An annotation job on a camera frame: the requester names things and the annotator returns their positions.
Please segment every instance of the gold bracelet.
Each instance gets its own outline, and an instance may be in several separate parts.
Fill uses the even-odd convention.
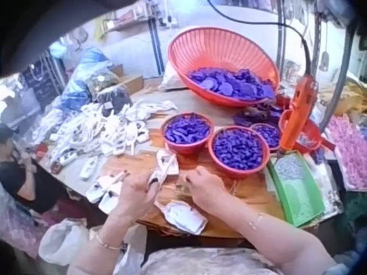
[[[251,227],[252,229],[256,230],[256,229],[257,229],[257,226],[259,225],[259,223],[261,222],[261,220],[262,220],[263,218],[264,218],[263,213],[258,213],[256,220],[254,220],[254,221],[249,221],[249,222],[248,222],[248,225],[250,225],[250,227]]]
[[[99,244],[101,244],[104,248],[106,249],[111,249],[111,250],[126,250],[127,249],[127,244],[126,243],[122,243],[122,245],[120,247],[113,247],[110,245],[107,245],[105,242],[103,242],[100,237],[99,237],[99,231],[96,234],[96,238],[97,241],[99,242]]]

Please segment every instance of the black shirt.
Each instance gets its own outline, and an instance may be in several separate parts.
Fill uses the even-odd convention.
[[[37,167],[37,172],[33,174],[36,191],[36,198],[33,201],[28,201],[18,195],[26,178],[23,164],[18,164],[16,161],[1,162],[0,182],[15,200],[35,212],[44,213],[52,209],[58,199],[64,195],[65,190],[62,183],[44,170],[36,161],[32,160],[32,164]]]

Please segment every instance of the clothing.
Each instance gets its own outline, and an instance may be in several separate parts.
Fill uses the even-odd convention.
[[[36,258],[38,247],[47,228],[34,222],[0,184],[0,239]]]
[[[337,265],[324,275],[344,275]],[[258,252],[243,248],[176,248],[153,253],[140,275],[276,275],[283,274]]]
[[[26,179],[23,164],[13,162],[0,163],[0,182],[3,188],[19,203],[38,213],[44,213],[56,204],[58,199],[66,193],[61,182],[44,170],[36,161],[32,164],[37,171],[34,175],[36,198],[33,201],[23,199],[18,195]]]

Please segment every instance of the woman's right hand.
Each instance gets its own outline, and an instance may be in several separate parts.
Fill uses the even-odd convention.
[[[215,214],[220,207],[219,202],[229,195],[221,178],[211,174],[203,166],[190,170],[185,180],[194,203],[209,214]]]

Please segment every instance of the purple plastic parts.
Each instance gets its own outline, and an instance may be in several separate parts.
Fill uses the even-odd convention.
[[[262,81],[248,69],[231,72],[221,68],[199,68],[190,72],[188,76],[204,89],[239,100],[275,98],[271,81]]]
[[[270,148],[276,148],[279,146],[279,129],[266,125],[255,125],[252,129],[261,134]]]
[[[260,139],[243,129],[220,131],[214,138],[213,152],[220,162],[238,170],[254,169],[263,161]]]
[[[176,144],[191,144],[210,134],[210,126],[195,113],[178,116],[165,129],[165,138]]]

